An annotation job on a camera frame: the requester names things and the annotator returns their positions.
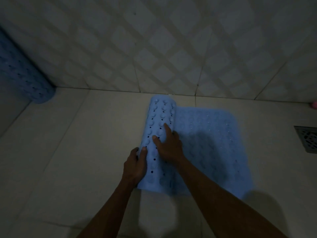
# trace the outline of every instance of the drain grate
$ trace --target drain grate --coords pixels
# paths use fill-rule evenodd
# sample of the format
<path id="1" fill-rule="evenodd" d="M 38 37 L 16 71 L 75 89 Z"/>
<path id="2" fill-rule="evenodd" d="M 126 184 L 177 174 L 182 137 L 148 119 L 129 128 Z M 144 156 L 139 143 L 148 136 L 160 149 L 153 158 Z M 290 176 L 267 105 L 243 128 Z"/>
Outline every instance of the drain grate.
<path id="1" fill-rule="evenodd" d="M 317 128 L 294 126 L 307 153 L 317 154 Z"/>

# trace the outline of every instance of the floor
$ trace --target floor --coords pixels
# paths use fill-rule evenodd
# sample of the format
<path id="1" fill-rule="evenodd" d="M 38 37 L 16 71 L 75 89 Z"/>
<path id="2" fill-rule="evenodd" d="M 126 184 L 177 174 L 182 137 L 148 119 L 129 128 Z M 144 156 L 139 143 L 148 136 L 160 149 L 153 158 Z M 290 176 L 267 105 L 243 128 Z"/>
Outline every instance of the floor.
<path id="1" fill-rule="evenodd" d="M 152 94 L 58 88 L 0 138 L 0 236 L 76 237 L 112 194 L 140 144 Z M 317 156 L 294 125 L 317 126 L 307 104 L 172 96 L 179 106 L 237 118 L 256 188 L 244 201 L 287 236 L 315 237 Z M 123 237 L 214 237 L 191 197 L 134 190 Z"/>

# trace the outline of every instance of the forearm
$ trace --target forearm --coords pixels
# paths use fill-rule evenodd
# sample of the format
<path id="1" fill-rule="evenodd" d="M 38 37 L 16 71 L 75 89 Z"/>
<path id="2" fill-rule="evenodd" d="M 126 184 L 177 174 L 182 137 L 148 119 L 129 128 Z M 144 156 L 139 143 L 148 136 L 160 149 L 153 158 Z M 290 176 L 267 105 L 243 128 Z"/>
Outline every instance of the forearm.
<path id="1" fill-rule="evenodd" d="M 185 157 L 179 159 L 176 168 L 217 238 L 285 237 L 268 220 L 210 180 Z"/>
<path id="2" fill-rule="evenodd" d="M 134 185 L 129 180 L 121 180 L 109 200 L 82 230 L 77 238 L 117 237 L 123 215 Z"/>

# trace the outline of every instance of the rolled blue mat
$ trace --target rolled blue mat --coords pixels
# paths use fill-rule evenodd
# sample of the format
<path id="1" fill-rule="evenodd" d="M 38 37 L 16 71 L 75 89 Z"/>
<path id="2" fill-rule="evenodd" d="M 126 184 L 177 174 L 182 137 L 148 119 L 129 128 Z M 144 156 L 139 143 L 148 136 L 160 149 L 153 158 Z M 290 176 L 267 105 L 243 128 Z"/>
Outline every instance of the rolled blue mat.
<path id="1" fill-rule="evenodd" d="M 34 103 L 44 103 L 55 94 L 55 88 L 1 30 L 0 73 Z"/>
<path id="2" fill-rule="evenodd" d="M 141 147 L 146 146 L 147 172 L 139 189 L 189 194 L 176 169 L 158 154 L 152 135 L 166 139 L 163 124 L 178 132 L 186 158 L 201 172 L 239 199 L 253 188 L 238 124 L 227 111 L 178 107 L 166 95 L 155 95 L 148 109 Z"/>

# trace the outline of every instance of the person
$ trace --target person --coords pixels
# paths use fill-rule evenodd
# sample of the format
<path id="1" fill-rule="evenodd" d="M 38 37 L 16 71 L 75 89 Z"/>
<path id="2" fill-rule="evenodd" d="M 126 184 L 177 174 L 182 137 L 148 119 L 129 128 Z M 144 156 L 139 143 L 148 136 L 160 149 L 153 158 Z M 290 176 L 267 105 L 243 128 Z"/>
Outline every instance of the person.
<path id="1" fill-rule="evenodd" d="M 160 157 L 172 163 L 183 178 L 200 211 L 217 238 L 286 236 L 247 204 L 210 180 L 184 156 L 182 142 L 175 131 L 164 124 L 164 143 L 152 136 Z M 123 215 L 133 188 L 146 173 L 147 148 L 131 150 L 124 163 L 122 179 L 111 197 L 81 231 L 77 238 L 117 237 Z"/>

